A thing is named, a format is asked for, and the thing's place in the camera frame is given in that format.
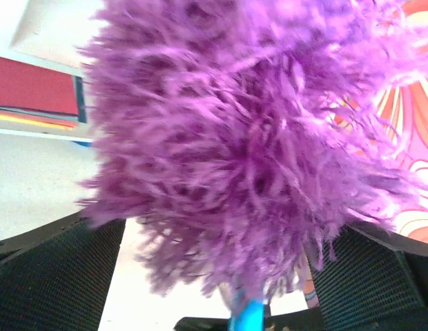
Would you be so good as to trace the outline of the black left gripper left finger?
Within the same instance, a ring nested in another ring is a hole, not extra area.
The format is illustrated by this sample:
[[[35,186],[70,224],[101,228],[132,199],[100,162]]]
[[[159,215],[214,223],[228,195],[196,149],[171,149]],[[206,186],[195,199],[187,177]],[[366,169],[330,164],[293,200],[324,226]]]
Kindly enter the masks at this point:
[[[0,241],[0,330],[97,330],[124,220],[78,213]]]

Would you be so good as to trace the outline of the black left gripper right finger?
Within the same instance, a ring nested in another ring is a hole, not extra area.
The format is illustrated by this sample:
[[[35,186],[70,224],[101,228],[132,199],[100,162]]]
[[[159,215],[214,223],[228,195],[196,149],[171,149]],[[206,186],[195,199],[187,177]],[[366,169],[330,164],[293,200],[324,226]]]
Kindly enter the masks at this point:
[[[327,330],[428,330],[428,243],[357,222],[305,251]]]

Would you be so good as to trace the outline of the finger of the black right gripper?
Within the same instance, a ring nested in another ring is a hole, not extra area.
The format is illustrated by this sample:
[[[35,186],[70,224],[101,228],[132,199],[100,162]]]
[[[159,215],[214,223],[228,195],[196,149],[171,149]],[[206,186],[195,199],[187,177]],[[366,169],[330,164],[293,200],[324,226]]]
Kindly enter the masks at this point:
[[[265,330],[324,330],[319,307],[264,318]],[[184,317],[174,327],[177,331],[228,330],[228,320],[218,318]]]

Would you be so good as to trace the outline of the purple fluffy duster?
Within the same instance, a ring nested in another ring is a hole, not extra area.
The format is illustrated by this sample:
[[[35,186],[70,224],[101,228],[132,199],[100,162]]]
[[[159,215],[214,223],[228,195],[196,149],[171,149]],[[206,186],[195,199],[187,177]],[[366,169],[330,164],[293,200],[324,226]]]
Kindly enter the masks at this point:
[[[402,1],[106,1],[83,54],[101,165],[92,227],[135,217],[154,292],[232,292],[232,330],[322,267],[354,219],[390,228],[426,185],[376,96],[428,76]]]

